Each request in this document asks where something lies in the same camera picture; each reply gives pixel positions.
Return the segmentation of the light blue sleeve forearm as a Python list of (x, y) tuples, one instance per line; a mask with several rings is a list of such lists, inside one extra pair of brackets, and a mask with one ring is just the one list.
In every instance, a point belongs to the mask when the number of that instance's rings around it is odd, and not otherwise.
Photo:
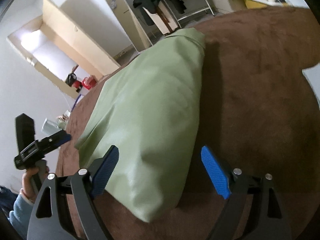
[(14, 202), (14, 209), (9, 212), (9, 221), (13, 228), (23, 238), (27, 239), (29, 220), (34, 203), (23, 192), (20, 192)]

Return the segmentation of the left hand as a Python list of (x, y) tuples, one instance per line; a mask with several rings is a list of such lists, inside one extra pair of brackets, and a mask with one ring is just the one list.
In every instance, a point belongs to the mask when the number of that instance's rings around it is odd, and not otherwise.
[(26, 169), (22, 176), (22, 188), (20, 194), (27, 202), (34, 204), (42, 183), (49, 174), (46, 160), (40, 160), (35, 167)]

